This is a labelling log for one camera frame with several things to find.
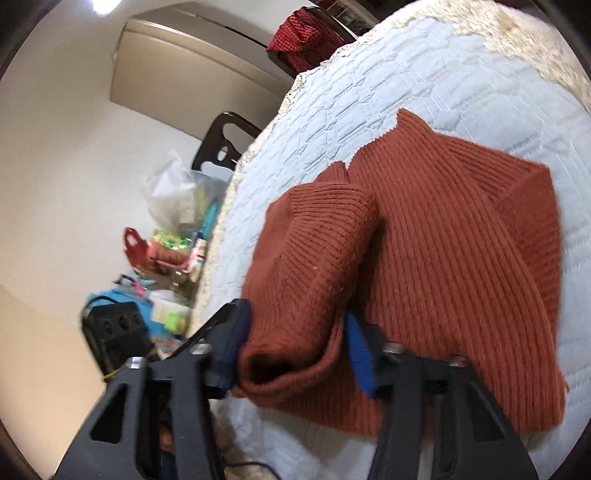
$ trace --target light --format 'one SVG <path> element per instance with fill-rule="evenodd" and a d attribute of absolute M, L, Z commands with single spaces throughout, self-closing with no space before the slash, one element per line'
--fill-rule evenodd
<path fill-rule="evenodd" d="M 92 8 L 95 14 L 102 17 L 109 15 L 120 3 L 121 0 L 92 0 Z"/>

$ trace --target screw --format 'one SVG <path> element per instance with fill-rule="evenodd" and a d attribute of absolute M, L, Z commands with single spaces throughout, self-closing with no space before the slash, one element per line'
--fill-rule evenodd
<path fill-rule="evenodd" d="M 139 369 L 139 368 L 144 368 L 146 365 L 148 364 L 148 361 L 141 356 L 133 356 L 131 358 L 128 358 L 125 361 L 125 366 L 127 368 L 132 368 L 132 369 Z"/>
<path fill-rule="evenodd" d="M 455 355 L 449 361 L 450 367 L 456 368 L 464 368 L 470 365 L 470 360 L 468 360 L 465 356 Z"/>
<path fill-rule="evenodd" d="M 189 352 L 191 352 L 192 355 L 207 355 L 211 351 L 212 346 L 209 343 L 196 343 L 189 348 Z"/>
<path fill-rule="evenodd" d="M 402 353 L 405 350 L 406 349 L 404 348 L 403 344 L 396 342 L 388 342 L 383 348 L 384 353 Z"/>

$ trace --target green packet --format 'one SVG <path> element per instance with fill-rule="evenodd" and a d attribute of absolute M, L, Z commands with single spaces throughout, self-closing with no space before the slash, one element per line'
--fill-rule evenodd
<path fill-rule="evenodd" d="M 152 232 L 152 241 L 159 243 L 164 248 L 188 255 L 191 251 L 191 239 L 169 233 L 161 228 L 155 228 Z"/>

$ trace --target white quilted fabric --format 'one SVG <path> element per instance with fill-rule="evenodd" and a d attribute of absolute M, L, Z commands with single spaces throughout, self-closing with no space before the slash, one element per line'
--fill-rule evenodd
<path fill-rule="evenodd" d="M 394 127 L 404 107 L 436 131 L 547 164 L 563 226 L 563 294 L 558 359 L 570 386 L 563 424 L 528 441 L 540 478 L 562 463 L 591 417 L 591 118 L 563 87 L 529 63 L 455 35 L 436 20 L 413 21 L 334 56 L 306 77 L 291 108 L 247 167 L 224 224 L 219 268 L 205 316 L 240 295 L 271 201 L 313 180 L 332 161 Z M 246 457 L 285 480 L 365 478 L 374 440 L 255 407 L 222 403 L 222 426 Z"/>

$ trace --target plastic bag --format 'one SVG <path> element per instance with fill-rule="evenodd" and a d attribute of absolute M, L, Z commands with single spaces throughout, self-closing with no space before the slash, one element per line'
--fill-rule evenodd
<path fill-rule="evenodd" d="M 201 228 L 209 206 L 221 204 L 228 184 L 189 170 L 175 152 L 171 156 L 171 161 L 146 179 L 144 194 L 159 227 L 190 237 Z"/>

